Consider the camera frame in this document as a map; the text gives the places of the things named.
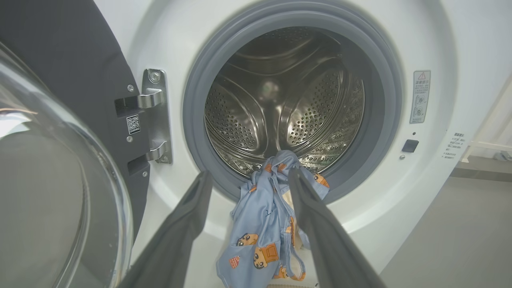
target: washing machine drum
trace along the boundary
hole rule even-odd
[[[308,27],[263,34],[237,51],[211,86],[209,140],[234,171],[249,177],[278,150],[313,173],[343,156],[363,116],[362,79],[343,63],[338,41]]]

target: gray floor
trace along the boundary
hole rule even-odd
[[[382,272],[388,288],[512,287],[512,182],[474,176],[510,176],[512,162],[472,157],[458,168],[477,172],[446,181]]]

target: metal hinge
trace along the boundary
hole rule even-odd
[[[137,105],[147,111],[150,151],[146,153],[146,159],[171,164],[173,155],[166,84],[165,71],[146,69],[142,76],[142,94],[137,96]]]

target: qr code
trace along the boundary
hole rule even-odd
[[[128,132],[130,135],[140,132],[139,114],[126,118],[128,124]]]

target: blue clothing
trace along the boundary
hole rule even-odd
[[[229,246],[217,262],[217,275],[229,288],[265,288],[272,278],[290,277],[302,281],[306,269],[295,251],[295,212],[283,196],[289,197],[288,173],[300,168],[320,198],[329,192],[319,174],[300,167],[291,151],[279,151],[265,161],[240,188],[240,200],[231,212],[233,229]],[[304,247],[307,235],[299,231]],[[291,259],[301,271],[294,274]]]

